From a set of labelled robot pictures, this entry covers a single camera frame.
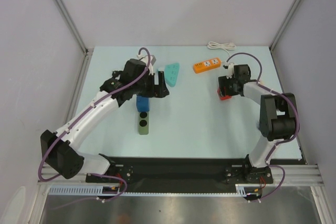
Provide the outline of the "red cube plug adapter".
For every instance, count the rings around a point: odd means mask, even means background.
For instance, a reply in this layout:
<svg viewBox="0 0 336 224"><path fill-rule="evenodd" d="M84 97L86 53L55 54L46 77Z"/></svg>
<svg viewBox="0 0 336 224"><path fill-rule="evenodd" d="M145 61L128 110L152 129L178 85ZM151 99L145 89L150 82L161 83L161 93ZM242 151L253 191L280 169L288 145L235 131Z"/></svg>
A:
<svg viewBox="0 0 336 224"><path fill-rule="evenodd" d="M220 89L217 89L217 94L218 94L219 99L221 101L225 101L225 100L228 100L228 99L232 98L232 96L229 96L229 95L222 95Z"/></svg>

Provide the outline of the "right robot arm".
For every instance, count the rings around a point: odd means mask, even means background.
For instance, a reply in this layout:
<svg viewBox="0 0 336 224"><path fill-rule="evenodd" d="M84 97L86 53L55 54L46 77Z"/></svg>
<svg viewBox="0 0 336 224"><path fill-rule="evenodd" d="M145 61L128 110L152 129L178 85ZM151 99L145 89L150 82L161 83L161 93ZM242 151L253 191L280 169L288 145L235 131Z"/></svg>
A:
<svg viewBox="0 0 336 224"><path fill-rule="evenodd" d="M248 154L240 176L248 183L258 183L270 174L269 164L277 147L296 138L299 131L298 112L292 93L278 93L251 78L248 65L224 64L227 75L218 78L218 95L229 99L235 95L248 98L260 106L261 137Z"/></svg>

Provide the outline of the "green power strip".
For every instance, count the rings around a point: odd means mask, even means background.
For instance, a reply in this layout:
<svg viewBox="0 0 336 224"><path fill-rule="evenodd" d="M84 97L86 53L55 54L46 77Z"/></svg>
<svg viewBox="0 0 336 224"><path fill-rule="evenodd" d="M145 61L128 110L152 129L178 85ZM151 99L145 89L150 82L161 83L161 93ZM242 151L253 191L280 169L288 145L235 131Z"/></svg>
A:
<svg viewBox="0 0 336 224"><path fill-rule="evenodd" d="M138 133L140 135L149 134L149 112L140 112L138 120Z"/></svg>

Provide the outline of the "blue cube plug adapter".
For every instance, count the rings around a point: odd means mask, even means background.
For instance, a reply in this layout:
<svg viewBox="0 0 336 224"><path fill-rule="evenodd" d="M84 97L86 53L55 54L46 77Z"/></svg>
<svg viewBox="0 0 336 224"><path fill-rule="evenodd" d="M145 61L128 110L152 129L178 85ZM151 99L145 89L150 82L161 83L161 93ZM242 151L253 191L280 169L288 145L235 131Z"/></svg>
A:
<svg viewBox="0 0 336 224"><path fill-rule="evenodd" d="M138 112L149 112L150 110L149 98L137 96L136 97L136 108Z"/></svg>

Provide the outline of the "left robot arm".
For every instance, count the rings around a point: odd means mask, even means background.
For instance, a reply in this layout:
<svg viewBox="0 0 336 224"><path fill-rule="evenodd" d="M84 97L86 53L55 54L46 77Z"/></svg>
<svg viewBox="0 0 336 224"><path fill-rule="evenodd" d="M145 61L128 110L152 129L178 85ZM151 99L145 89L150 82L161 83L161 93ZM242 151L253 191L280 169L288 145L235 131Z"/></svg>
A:
<svg viewBox="0 0 336 224"><path fill-rule="evenodd" d="M42 164L48 164L65 179L84 172L98 174L105 182L112 181L116 169L107 156L85 154L78 149L109 113L133 96L164 98L170 94L163 71L158 73L158 84L154 83L155 61L153 55L128 60L123 70L114 71L111 78L100 86L96 96L79 114L55 132L43 132L40 136Z"/></svg>

